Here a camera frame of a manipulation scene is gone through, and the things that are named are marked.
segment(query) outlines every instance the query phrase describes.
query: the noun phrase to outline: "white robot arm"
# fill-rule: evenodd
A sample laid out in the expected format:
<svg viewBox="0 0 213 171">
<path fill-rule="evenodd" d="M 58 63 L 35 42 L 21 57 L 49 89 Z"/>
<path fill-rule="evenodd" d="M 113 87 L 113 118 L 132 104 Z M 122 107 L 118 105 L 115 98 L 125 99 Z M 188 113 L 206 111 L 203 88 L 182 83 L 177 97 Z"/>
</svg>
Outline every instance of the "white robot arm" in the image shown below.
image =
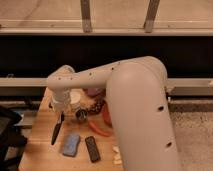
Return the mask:
<svg viewBox="0 0 213 171">
<path fill-rule="evenodd" d="M 64 110 L 72 88 L 106 87 L 112 125 L 125 171 L 181 171 L 169 116 L 167 72 L 154 57 L 122 60 L 75 73 L 63 66 L 47 78 Z"/>
</svg>

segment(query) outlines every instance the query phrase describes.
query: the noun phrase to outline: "orange object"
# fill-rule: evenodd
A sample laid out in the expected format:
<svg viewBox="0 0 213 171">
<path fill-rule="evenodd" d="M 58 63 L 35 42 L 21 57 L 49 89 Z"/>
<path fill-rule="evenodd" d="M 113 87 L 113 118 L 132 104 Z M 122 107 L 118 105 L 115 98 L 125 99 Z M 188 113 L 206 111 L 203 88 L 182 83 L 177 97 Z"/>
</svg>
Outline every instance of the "orange object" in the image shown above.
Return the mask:
<svg viewBox="0 0 213 171">
<path fill-rule="evenodd" d="M 89 127 L 97 134 L 102 135 L 104 137 L 109 137 L 110 134 L 101 130 L 93 121 L 88 121 Z"/>
<path fill-rule="evenodd" d="M 102 117 L 104 119 L 104 122 L 107 125 L 112 126 L 112 121 L 111 121 L 111 117 L 109 115 L 109 109 L 108 109 L 107 103 L 105 103 L 104 106 L 102 107 L 101 113 L 102 113 Z"/>
</svg>

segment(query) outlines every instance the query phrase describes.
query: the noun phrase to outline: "knife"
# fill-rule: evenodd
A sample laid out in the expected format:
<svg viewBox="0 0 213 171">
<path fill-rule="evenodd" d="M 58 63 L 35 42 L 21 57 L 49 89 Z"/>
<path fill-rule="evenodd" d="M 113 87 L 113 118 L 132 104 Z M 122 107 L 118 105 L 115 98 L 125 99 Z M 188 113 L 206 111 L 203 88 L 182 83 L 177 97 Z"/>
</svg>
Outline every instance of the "knife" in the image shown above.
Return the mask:
<svg viewBox="0 0 213 171">
<path fill-rule="evenodd" d="M 56 125 L 55 125 L 55 128 L 53 130 L 53 135 L 52 135 L 52 141 L 51 141 L 51 145 L 54 145 L 55 144 L 55 141 L 58 137 L 58 133 L 60 131 L 60 128 L 61 128 L 61 125 L 62 125 L 62 122 L 64 121 L 64 113 L 62 112 Z"/>
</svg>

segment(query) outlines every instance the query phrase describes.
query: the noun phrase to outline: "blue sponge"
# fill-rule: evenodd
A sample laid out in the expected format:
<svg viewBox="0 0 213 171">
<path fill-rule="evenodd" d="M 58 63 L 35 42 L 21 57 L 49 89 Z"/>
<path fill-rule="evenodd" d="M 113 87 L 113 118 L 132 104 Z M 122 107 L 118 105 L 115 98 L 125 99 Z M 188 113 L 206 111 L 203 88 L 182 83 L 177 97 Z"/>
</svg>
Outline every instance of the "blue sponge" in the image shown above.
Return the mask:
<svg viewBox="0 0 213 171">
<path fill-rule="evenodd" d="M 80 142 L 80 136 L 78 134 L 70 134 L 64 144 L 63 155 L 75 157 Z"/>
</svg>

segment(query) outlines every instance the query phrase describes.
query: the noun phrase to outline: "wooden table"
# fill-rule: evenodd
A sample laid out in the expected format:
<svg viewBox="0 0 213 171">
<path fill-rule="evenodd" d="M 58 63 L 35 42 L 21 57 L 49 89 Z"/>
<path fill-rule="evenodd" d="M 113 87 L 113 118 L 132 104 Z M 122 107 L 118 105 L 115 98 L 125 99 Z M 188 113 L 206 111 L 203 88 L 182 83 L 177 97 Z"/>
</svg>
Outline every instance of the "wooden table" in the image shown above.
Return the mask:
<svg viewBox="0 0 213 171">
<path fill-rule="evenodd" d="M 113 164 L 115 153 L 112 147 L 117 143 L 112 128 L 104 124 L 101 115 L 91 116 L 90 119 L 94 120 L 102 129 L 111 132 L 111 137 L 97 135 L 88 128 L 87 123 L 78 124 L 74 116 L 69 116 L 62 124 L 55 145 L 51 145 L 52 132 L 57 117 L 48 107 L 50 96 L 51 92 L 46 90 L 19 165 L 19 171 L 122 171 L 122 165 Z M 83 96 L 81 103 L 90 105 L 92 100 Z M 64 141 L 71 133 L 78 133 L 81 136 L 75 158 L 62 155 Z M 85 137 L 91 135 L 96 138 L 101 155 L 101 161 L 97 163 L 90 162 L 84 141 Z"/>
</svg>

